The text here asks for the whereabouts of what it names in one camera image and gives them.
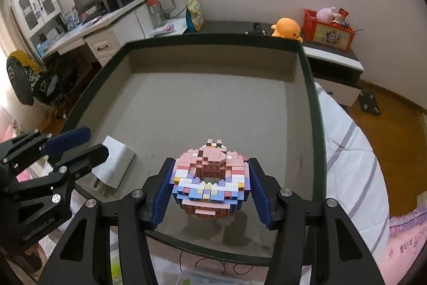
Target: screw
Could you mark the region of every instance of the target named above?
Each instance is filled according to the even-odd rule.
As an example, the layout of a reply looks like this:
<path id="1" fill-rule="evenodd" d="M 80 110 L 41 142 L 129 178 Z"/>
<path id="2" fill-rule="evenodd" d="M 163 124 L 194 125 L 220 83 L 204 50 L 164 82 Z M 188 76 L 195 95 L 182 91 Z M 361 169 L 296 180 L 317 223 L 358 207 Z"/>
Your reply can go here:
<path id="1" fill-rule="evenodd" d="M 86 201 L 86 206 L 88 207 L 88 208 L 93 208 L 94 206 L 96 206 L 97 205 L 97 200 L 87 200 Z"/>
<path id="2" fill-rule="evenodd" d="M 291 197 L 291 196 L 292 196 L 292 190 L 290 190 L 290 189 L 288 189 L 288 188 L 282 188 L 282 189 L 280 190 L 280 194 L 281 194 L 283 197 Z"/>
<path id="3" fill-rule="evenodd" d="M 132 191 L 132 197 L 133 198 L 140 198 L 144 195 L 144 191 L 142 190 L 133 190 Z"/>
<path id="4" fill-rule="evenodd" d="M 52 196 L 52 203 L 58 204 L 61 201 L 61 195 L 55 193 Z"/>
<path id="5" fill-rule="evenodd" d="M 328 198 L 326 200 L 326 204 L 328 207 L 335 208 L 338 205 L 338 202 L 336 200 L 334 200 L 333 198 Z"/>

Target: pink building block model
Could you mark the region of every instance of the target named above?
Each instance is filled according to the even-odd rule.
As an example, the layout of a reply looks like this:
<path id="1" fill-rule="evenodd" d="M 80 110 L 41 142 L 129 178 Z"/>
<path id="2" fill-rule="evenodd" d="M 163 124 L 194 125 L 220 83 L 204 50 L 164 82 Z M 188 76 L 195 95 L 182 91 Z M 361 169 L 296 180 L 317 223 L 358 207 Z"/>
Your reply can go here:
<path id="1" fill-rule="evenodd" d="M 187 214 L 210 219 L 239 211 L 251 190 L 249 164 L 243 156 L 212 139 L 176 159 L 169 183 Z"/>

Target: pink figurine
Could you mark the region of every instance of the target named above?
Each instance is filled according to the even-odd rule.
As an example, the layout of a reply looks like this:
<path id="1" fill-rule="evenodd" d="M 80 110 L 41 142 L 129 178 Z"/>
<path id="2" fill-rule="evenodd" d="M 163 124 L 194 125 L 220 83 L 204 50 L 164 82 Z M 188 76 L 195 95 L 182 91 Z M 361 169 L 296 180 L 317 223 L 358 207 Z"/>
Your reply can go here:
<path id="1" fill-rule="evenodd" d="M 334 13 L 335 9 L 335 7 L 322 8 L 317 12 L 316 18 L 319 21 L 331 23 L 334 17 L 337 16 L 337 14 Z"/>

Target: red plastic crate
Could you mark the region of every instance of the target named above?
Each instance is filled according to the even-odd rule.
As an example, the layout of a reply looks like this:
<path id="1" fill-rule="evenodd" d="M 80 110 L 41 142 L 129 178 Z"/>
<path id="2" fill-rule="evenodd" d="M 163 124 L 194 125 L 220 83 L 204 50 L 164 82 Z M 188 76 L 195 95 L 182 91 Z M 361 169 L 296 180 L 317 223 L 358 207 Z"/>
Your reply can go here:
<path id="1" fill-rule="evenodd" d="M 304 9 L 304 33 L 310 42 L 318 42 L 348 51 L 356 32 L 350 26 L 342 28 L 316 19 L 317 11 Z"/>

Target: drawer handle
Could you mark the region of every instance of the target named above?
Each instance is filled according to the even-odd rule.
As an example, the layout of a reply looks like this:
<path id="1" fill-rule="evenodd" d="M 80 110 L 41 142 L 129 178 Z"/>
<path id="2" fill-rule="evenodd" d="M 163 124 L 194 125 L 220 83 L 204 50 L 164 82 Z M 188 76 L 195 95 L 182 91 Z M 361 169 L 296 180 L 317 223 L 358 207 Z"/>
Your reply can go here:
<path id="1" fill-rule="evenodd" d="M 106 44 L 103 48 L 97 48 L 97 51 L 102 51 L 103 49 L 108 48 L 108 45 Z"/>

